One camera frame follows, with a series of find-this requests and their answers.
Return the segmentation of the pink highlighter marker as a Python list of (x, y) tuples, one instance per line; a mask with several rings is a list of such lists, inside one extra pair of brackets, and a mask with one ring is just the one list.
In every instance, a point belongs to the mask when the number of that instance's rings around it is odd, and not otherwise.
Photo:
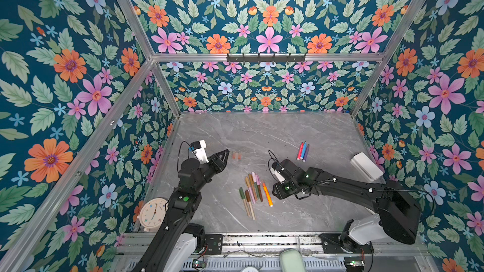
[(303, 149), (304, 149), (304, 145), (305, 145), (305, 143), (301, 142), (301, 145), (300, 145), (299, 150), (298, 150), (297, 158), (296, 158), (297, 161), (301, 160), (301, 155), (302, 155), (302, 152), (303, 152)]

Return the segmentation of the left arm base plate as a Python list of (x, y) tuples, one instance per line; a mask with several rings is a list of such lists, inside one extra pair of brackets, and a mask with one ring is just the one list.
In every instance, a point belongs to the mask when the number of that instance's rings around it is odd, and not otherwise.
[(204, 234), (197, 237), (197, 244), (193, 255), (222, 254), (224, 236), (222, 234)]

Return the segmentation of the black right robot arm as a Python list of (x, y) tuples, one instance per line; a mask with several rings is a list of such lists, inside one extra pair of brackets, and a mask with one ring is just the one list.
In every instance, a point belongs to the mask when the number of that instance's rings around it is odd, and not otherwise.
[(379, 217), (386, 236), (402, 244), (414, 244), (422, 209), (410, 192), (396, 182), (365, 183), (335, 176), (319, 168), (307, 170), (285, 159), (269, 165), (278, 179), (272, 194), (280, 200), (295, 196), (331, 196), (371, 209)]

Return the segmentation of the purple marker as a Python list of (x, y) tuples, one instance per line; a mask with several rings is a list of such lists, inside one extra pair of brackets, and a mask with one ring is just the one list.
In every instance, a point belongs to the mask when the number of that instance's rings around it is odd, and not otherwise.
[(310, 145), (308, 143), (305, 143), (304, 149), (302, 150), (302, 155), (301, 155), (302, 162), (306, 162), (309, 148), (310, 148)]

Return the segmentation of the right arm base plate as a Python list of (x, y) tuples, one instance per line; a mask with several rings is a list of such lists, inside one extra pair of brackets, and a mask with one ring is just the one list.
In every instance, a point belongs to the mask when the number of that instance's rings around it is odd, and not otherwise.
[(373, 254), (374, 248), (371, 243), (360, 245), (349, 237), (341, 238), (342, 233), (322, 233), (318, 237), (326, 254)]

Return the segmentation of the blue marker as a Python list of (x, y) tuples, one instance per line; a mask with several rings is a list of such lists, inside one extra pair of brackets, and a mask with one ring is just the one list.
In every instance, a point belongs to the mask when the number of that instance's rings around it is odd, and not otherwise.
[(306, 150), (308, 148), (308, 143), (307, 142), (304, 142), (301, 146), (301, 151), (300, 151), (300, 154), (299, 154), (299, 159), (303, 162), (305, 162), (305, 156), (306, 156)]

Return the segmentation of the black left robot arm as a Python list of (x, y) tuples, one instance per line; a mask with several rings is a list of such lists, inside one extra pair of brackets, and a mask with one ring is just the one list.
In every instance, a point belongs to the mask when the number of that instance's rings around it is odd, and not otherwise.
[(198, 209), (202, 188), (212, 181), (214, 175), (224, 171), (229, 150), (217, 152), (207, 162), (189, 158), (182, 162), (178, 186), (168, 202), (165, 218), (151, 244), (139, 260), (134, 271), (164, 271), (176, 243), (190, 224)]

